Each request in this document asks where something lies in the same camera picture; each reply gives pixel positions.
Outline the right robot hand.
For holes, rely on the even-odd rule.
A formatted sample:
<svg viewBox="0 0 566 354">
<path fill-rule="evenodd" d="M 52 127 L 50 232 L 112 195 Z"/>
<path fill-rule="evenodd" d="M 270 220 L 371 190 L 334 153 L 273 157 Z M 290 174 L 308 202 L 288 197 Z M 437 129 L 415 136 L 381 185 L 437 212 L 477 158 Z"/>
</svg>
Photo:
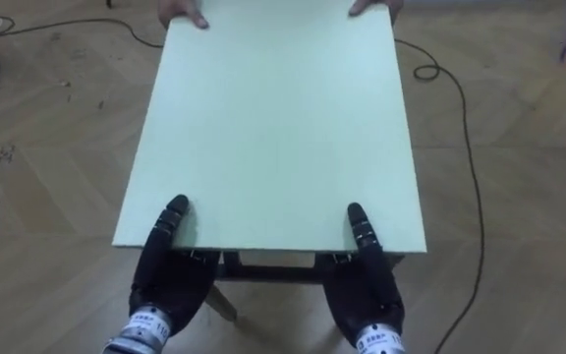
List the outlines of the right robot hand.
<svg viewBox="0 0 566 354">
<path fill-rule="evenodd" d="M 357 251 L 315 257 L 331 316 L 359 353 L 403 353 L 405 306 L 393 265 L 362 206 L 351 203 L 347 213 Z"/>
</svg>

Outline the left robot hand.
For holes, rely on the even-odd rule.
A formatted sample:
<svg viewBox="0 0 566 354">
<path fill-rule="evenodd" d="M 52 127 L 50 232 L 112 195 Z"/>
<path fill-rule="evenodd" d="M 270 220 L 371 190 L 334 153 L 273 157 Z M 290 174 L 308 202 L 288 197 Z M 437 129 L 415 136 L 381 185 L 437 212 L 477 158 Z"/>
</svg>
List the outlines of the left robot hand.
<svg viewBox="0 0 566 354">
<path fill-rule="evenodd" d="M 175 197 L 159 214 L 135 269 L 129 313 L 154 307 L 169 319 L 168 334 L 183 330 L 194 318 L 211 289 L 220 260 L 218 251 L 180 251 L 173 248 L 189 200 Z"/>
</svg>

